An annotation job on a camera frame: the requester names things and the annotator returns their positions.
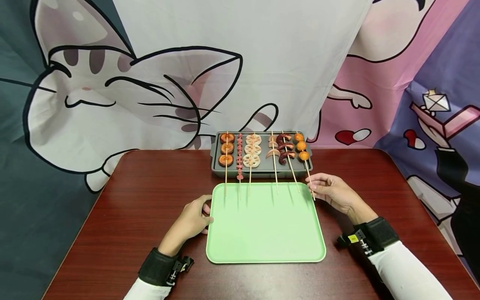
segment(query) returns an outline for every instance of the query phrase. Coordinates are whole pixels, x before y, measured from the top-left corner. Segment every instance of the dark red table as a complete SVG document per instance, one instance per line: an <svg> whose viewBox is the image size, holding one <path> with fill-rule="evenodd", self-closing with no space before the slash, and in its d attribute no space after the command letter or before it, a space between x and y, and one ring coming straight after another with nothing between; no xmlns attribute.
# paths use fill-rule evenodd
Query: dark red table
<svg viewBox="0 0 480 300"><path fill-rule="evenodd" d="M373 149L314 150L312 160L314 172L342 177L385 217L455 300L480 299L480 291L387 154ZM210 171L208 151L126 154L44 299L122 299L184 205L211 193L222 181ZM389 299L375 272L365 272L364 261L354 259L355 251L334 247L340 228L348 227L344 216L321 201L317 213L327 245L322 262L215 265L205 255L206 237L199 236L183 247L195 264L179 278L169 299Z"/></svg>

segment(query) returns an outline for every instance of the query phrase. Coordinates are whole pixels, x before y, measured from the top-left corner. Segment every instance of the cartoon cat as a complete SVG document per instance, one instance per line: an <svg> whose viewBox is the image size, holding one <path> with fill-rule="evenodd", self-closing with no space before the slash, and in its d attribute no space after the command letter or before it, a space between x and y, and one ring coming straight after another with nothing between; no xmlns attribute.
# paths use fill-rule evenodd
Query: cartoon cat
<svg viewBox="0 0 480 300"><path fill-rule="evenodd" d="M240 54L181 47L137 58L106 16L87 0L33 3L46 70L24 109L27 145L47 163L85 174L93 192L133 149L209 148L234 88ZM275 104L250 108L231 130L267 130Z"/></svg>

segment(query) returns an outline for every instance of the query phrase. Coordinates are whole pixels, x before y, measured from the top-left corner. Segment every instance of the green tray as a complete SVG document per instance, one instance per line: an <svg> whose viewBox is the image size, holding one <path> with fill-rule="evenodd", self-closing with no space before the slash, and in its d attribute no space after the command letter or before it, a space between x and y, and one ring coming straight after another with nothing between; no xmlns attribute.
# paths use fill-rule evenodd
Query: green tray
<svg viewBox="0 0 480 300"><path fill-rule="evenodd" d="M308 187L294 182L217 185L206 255L215 264L315 263L325 241Z"/></svg>

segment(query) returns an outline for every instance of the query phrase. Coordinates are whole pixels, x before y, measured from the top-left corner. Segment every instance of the cartoon backdrop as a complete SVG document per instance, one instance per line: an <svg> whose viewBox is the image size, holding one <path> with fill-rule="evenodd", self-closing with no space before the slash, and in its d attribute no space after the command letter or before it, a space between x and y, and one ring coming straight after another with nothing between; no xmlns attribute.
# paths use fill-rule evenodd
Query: cartoon backdrop
<svg viewBox="0 0 480 300"><path fill-rule="evenodd" d="M41 297L122 154L223 130L387 151L480 277L478 1L0 4L6 299Z"/></svg>

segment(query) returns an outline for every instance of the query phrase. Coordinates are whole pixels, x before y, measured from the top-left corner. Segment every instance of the yellow label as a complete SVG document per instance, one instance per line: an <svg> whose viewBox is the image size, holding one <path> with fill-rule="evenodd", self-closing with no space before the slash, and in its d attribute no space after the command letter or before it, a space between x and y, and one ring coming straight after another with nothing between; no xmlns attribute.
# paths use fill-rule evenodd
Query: yellow label
<svg viewBox="0 0 480 300"><path fill-rule="evenodd" d="M357 238L356 235L352 234L352 235L349 235L348 238L350 239L350 242L351 243L358 243L359 239Z"/></svg>

